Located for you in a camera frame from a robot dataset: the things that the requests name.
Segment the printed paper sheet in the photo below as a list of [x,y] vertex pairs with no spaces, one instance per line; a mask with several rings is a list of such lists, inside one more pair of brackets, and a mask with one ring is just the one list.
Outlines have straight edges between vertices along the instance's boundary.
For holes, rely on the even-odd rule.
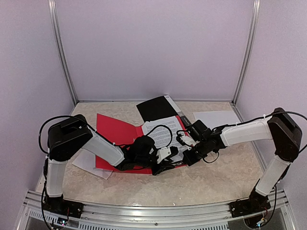
[[165,161],[183,162],[183,151],[187,150],[187,146],[182,146],[177,142],[177,131],[183,130],[181,123],[179,122],[177,116],[172,116],[168,118],[158,119],[155,121],[145,122],[141,128],[142,133],[145,136],[149,136],[154,140],[154,149],[150,151],[150,154],[154,156],[154,159],[157,162],[157,151],[162,147],[176,147],[178,153],[175,156],[167,157]]

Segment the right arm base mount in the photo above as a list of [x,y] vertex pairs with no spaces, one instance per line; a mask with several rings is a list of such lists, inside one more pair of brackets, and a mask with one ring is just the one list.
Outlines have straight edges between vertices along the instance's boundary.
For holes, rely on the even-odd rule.
[[264,199],[248,198],[229,203],[229,208],[232,217],[236,218],[265,211],[270,209],[271,205],[267,197]]

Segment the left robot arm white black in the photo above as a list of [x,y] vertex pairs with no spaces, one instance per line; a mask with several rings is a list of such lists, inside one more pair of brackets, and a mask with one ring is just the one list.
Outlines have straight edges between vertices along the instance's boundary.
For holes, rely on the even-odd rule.
[[153,175],[173,169],[172,157],[178,148],[170,143],[157,147],[148,135],[137,137],[131,144],[115,144],[91,127],[83,115],[62,116],[63,121],[48,129],[48,159],[45,176],[47,203],[57,213],[67,209],[62,184],[68,160],[80,149],[108,162],[119,171],[150,168]]

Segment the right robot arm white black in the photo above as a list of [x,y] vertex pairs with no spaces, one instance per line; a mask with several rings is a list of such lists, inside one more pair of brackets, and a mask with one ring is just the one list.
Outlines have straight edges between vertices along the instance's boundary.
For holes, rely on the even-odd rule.
[[192,143],[183,152],[183,162],[192,166],[211,152],[218,153],[241,143],[253,143],[265,163],[261,178],[245,202],[247,211],[255,213],[264,205],[273,187],[285,177],[290,165],[306,149],[306,146],[301,145],[302,128],[294,120],[294,116],[306,119],[306,116],[298,112],[278,107],[267,115],[214,128],[209,128],[198,120],[186,130],[191,135]]

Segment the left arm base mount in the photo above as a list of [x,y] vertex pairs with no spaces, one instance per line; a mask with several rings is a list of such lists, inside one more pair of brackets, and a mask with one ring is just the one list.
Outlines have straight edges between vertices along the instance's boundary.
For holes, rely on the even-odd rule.
[[61,197],[46,196],[43,199],[43,209],[51,213],[59,214],[62,216],[81,218],[84,204],[81,202],[66,200]]

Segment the red clip file folder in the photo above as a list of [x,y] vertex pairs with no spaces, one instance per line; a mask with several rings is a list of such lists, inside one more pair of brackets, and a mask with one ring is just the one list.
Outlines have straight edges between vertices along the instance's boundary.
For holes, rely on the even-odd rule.
[[[180,124],[179,129],[185,129],[179,116],[176,115],[174,117],[176,117]],[[132,144],[136,138],[144,135],[142,126],[134,126],[130,123],[102,114],[97,114],[96,128],[99,134],[106,137],[112,143],[115,142],[115,144]],[[151,168],[141,169],[140,166],[135,166],[133,170],[120,171],[98,156],[95,157],[95,166],[98,169],[120,173],[152,174]]]

